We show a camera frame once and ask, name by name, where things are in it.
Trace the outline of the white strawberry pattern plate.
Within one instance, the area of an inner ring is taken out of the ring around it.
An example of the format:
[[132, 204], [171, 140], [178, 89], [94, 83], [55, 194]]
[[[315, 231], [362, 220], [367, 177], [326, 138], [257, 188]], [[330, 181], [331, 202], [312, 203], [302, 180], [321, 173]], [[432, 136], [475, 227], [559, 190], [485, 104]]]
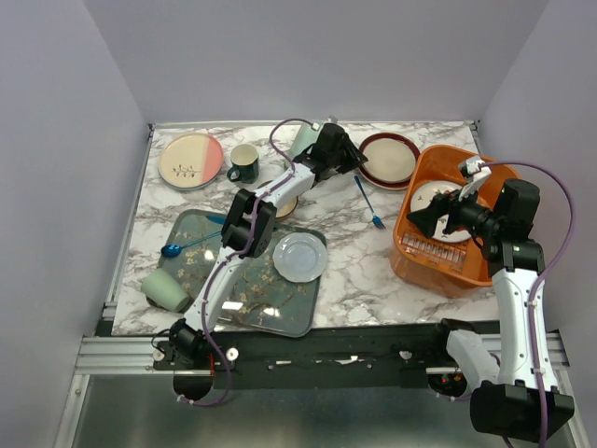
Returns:
[[[450, 181], [428, 181], [422, 183], [412, 194], [410, 198], [410, 211], [418, 212], [428, 207], [433, 198], [439, 193], [451, 192], [461, 187]], [[466, 230], [454, 231], [450, 234], [444, 232], [448, 223], [448, 214], [444, 214], [437, 220], [435, 232], [432, 236], [434, 240], [447, 244], [462, 243], [471, 238]]]

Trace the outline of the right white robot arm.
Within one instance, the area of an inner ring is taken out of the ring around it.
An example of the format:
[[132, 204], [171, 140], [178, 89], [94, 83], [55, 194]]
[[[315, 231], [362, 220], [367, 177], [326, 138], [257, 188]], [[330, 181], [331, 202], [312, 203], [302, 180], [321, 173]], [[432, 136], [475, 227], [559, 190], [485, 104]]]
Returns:
[[490, 355], [480, 336], [461, 324], [433, 338], [429, 354], [439, 365], [456, 361], [460, 367], [476, 431], [543, 447], [574, 415], [575, 403], [560, 392], [549, 361], [542, 311], [547, 269], [541, 245], [529, 237], [539, 202], [537, 186], [510, 178], [493, 208], [458, 189], [436, 194], [407, 218], [426, 237], [444, 218], [447, 233], [466, 230], [482, 241], [498, 302], [500, 355]]

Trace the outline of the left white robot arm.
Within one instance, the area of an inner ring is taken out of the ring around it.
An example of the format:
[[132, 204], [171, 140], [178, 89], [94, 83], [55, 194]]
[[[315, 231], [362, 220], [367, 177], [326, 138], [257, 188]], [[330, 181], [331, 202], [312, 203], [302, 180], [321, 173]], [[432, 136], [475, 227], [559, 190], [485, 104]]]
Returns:
[[211, 332], [244, 265], [268, 248], [277, 209], [318, 183], [346, 174], [367, 160], [344, 128], [326, 122], [320, 126], [314, 143], [294, 159], [286, 160], [288, 168], [281, 175], [263, 188], [240, 189], [235, 194], [222, 226], [215, 266], [193, 304], [169, 330], [174, 356], [184, 367], [195, 369], [205, 361], [206, 344], [213, 347], [223, 365], [228, 364]]

